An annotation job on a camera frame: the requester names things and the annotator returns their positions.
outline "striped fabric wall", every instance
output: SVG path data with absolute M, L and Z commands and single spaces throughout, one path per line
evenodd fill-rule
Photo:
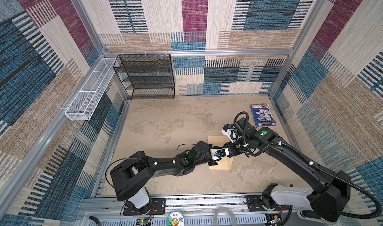
M 124 105 L 111 81 L 89 121 L 65 122 L 0 226 L 74 225 L 91 196 Z
M 291 48 L 315 0 L 82 0 L 109 51 Z
M 292 48 L 314 1 L 82 0 L 108 51 Z M 174 57 L 176 95 L 267 93 L 269 57 Z
M 98 57 L 70 0 L 0 0 L 0 188 Z
M 0 0 L 0 188 L 98 57 L 70 0 Z M 67 121 L 0 225 L 72 225 L 116 127 L 110 83 L 94 117 Z
M 327 0 L 273 97 L 303 153 L 383 202 L 383 0 Z M 351 191 L 346 211 L 374 204 Z M 383 217 L 341 217 L 382 225 Z
M 172 57 L 176 95 L 266 94 L 286 56 Z

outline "black wire shelf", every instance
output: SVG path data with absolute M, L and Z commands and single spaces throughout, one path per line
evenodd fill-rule
M 175 84 L 169 54 L 118 55 L 114 68 L 130 99 L 174 99 Z

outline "white wire basket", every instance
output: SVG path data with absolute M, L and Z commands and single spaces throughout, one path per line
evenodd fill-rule
M 103 58 L 65 111 L 71 120 L 90 120 L 118 67 L 115 58 Z

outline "book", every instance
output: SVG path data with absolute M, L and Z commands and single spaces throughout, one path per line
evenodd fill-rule
M 251 112 L 253 113 L 255 127 L 274 127 L 276 122 L 273 119 L 270 111 L 269 104 L 257 104 L 250 106 Z

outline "red wire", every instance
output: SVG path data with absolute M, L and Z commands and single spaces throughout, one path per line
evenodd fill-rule
M 154 214 L 155 214 L 155 212 L 156 212 L 156 206 L 154 206 L 154 205 L 153 205 L 153 212 L 152 212 L 152 214 L 153 214 L 153 217 L 152 217 L 152 219 L 151 219 L 151 220 L 153 220 L 153 219 L 154 219 Z
M 281 218 L 281 221 L 282 221 L 282 211 L 283 211 L 283 206 L 280 205 L 279 207 L 281 208 L 281 212 L 279 213 L 279 217 Z

